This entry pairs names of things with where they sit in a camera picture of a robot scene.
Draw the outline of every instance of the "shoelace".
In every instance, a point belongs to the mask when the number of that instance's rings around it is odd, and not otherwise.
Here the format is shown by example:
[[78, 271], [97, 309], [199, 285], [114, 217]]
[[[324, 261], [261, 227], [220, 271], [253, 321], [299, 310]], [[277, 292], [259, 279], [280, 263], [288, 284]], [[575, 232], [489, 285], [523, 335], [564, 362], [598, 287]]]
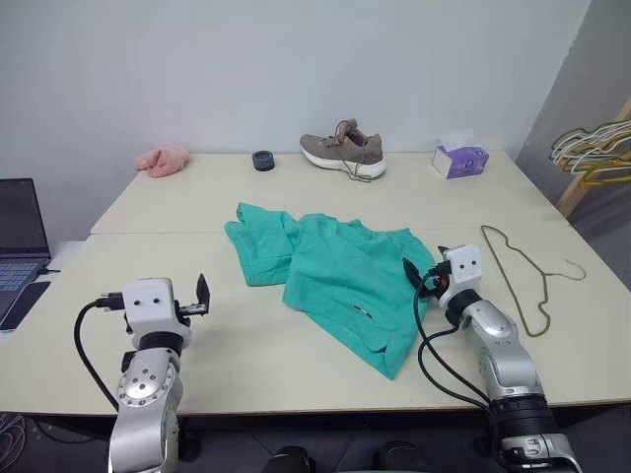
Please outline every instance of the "shoelace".
[[327, 138], [323, 138], [321, 139], [319, 142], [322, 143], [326, 148], [334, 148], [335, 149], [335, 153], [337, 153], [337, 156], [339, 157], [340, 161], [342, 162], [342, 164], [344, 165], [345, 169], [338, 169], [341, 170], [342, 172], [346, 173], [346, 176], [351, 179], [351, 180], [359, 180], [360, 182], [372, 182], [373, 178], [370, 177], [369, 175], [366, 174], [359, 174], [359, 166], [361, 166], [364, 161], [366, 160], [366, 147], [363, 146], [362, 147], [362, 161], [360, 161], [359, 163], [352, 163], [349, 164], [349, 162], [347, 162], [346, 160], [344, 160], [344, 158], [342, 157], [341, 153], [338, 150], [338, 147], [342, 145], [342, 143], [344, 143], [344, 137], [345, 135], [340, 136], [340, 126], [342, 125], [342, 123], [348, 123], [347, 120], [342, 120], [339, 123], [337, 123], [337, 126], [335, 127], [335, 132], [333, 134], [333, 136], [329, 136]]
[[[522, 320], [522, 324], [524, 325], [524, 330], [526, 331], [526, 334], [529, 337], [533, 337], [533, 338], [543, 335], [545, 332], [548, 331], [548, 328], [550, 328], [550, 314], [548, 312], [546, 312], [545, 309], [543, 308], [543, 305], [548, 303], [548, 281], [547, 281], [547, 278], [549, 278], [550, 276], [561, 276], [562, 278], [569, 279], [570, 281], [582, 281], [582, 280], [584, 280], [587, 277], [587, 275], [588, 275], [587, 271], [582, 266], [580, 266], [580, 265], [578, 265], [576, 263], [573, 263], [569, 259], [566, 259], [565, 260], [566, 263], [571, 264], [572, 266], [576, 266], [578, 269], [580, 269], [583, 272], [583, 275], [580, 276], [580, 277], [574, 277], [574, 276], [568, 276], [567, 274], [563, 274], [563, 273], [546, 273], [541, 268], [539, 268], [536, 265], [536, 263], [534, 261], [532, 261], [522, 250], [520, 250], [519, 248], [517, 248], [515, 246], [512, 246], [511, 243], [509, 242], [508, 236], [504, 232], [502, 232], [501, 230], [496, 229], [495, 227], [491, 227], [490, 225], [483, 225], [483, 226], [480, 227], [480, 230], [482, 231], [482, 235], [484, 236], [484, 240], [486, 241], [487, 246], [491, 250], [491, 254], [493, 255], [493, 258], [495, 259], [495, 262], [497, 263], [498, 267], [500, 268], [500, 272], [502, 273], [502, 277], [504, 278], [504, 282], [508, 286], [509, 292], [511, 293], [511, 296], [513, 296], [513, 301], [515, 301], [515, 305], [517, 306], [517, 311], [520, 313], [520, 319]], [[509, 248], [510, 250], [515, 251], [518, 254], [520, 254], [528, 263], [530, 263], [530, 266], [532, 266], [534, 269], [536, 269], [539, 272], [539, 274], [541, 275], [541, 280], [543, 282], [543, 301], [540, 301], [539, 304], [537, 304], [536, 306], [539, 308], [539, 311], [545, 317], [545, 326], [541, 330], [539, 330], [538, 332], [530, 331], [530, 327], [528, 326], [528, 324], [526, 322], [526, 318], [524, 317], [524, 312], [522, 311], [522, 306], [520, 305], [520, 301], [517, 299], [517, 295], [515, 294], [515, 291], [513, 290], [513, 287], [511, 286], [511, 283], [509, 281], [509, 277], [507, 276], [506, 272], [504, 271], [504, 268], [502, 267], [502, 263], [500, 263], [500, 258], [498, 258], [497, 254], [495, 253], [495, 249], [493, 248], [493, 245], [491, 244], [491, 241], [489, 240], [489, 237], [486, 234], [487, 230], [491, 230], [491, 231], [495, 232], [496, 234], [501, 235], [502, 238], [504, 239], [504, 245], [507, 248]]]

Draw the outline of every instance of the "laptop keyboard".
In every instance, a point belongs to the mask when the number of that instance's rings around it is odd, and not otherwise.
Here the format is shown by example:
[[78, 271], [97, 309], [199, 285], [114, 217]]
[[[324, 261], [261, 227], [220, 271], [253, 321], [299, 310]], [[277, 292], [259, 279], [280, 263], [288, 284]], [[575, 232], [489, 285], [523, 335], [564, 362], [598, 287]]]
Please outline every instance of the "laptop keyboard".
[[0, 291], [18, 291], [38, 263], [0, 263]]

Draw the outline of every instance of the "purple tissue box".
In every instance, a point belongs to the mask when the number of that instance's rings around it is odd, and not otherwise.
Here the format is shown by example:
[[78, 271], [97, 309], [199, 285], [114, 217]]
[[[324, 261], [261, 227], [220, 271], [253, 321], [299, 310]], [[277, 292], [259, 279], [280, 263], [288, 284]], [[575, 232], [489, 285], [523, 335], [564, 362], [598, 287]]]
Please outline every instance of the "purple tissue box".
[[457, 150], [445, 151], [439, 146], [432, 164], [447, 179], [480, 174], [489, 159], [489, 154], [482, 148], [466, 146]]

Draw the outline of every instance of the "dark floor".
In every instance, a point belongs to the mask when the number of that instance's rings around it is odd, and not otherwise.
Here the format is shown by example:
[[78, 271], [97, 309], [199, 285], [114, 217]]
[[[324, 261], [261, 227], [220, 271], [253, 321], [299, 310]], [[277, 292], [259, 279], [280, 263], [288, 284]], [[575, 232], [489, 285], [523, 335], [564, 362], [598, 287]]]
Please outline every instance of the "dark floor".
[[[9, 473], [74, 473], [106, 471], [104, 441], [84, 444], [56, 443], [28, 421], [28, 439], [20, 459]], [[60, 439], [81, 437], [58, 428], [48, 433]], [[474, 429], [387, 431], [252, 431], [204, 433], [201, 454], [192, 463], [181, 463], [181, 473], [259, 472], [272, 452], [287, 444], [305, 447], [317, 462], [318, 473], [370, 468], [372, 454], [386, 441], [408, 440], [420, 446], [435, 473], [499, 472], [491, 460], [473, 447]], [[631, 471], [631, 408], [625, 405], [565, 430], [585, 473]], [[0, 457], [4, 444], [0, 443]]]

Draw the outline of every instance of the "black tape roll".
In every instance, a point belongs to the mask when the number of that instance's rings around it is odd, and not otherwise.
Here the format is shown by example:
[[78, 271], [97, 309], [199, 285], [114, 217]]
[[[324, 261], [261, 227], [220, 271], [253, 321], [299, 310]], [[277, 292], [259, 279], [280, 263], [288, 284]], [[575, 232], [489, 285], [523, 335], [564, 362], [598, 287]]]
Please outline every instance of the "black tape roll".
[[252, 155], [252, 164], [256, 170], [274, 169], [274, 155], [271, 151], [257, 151]]

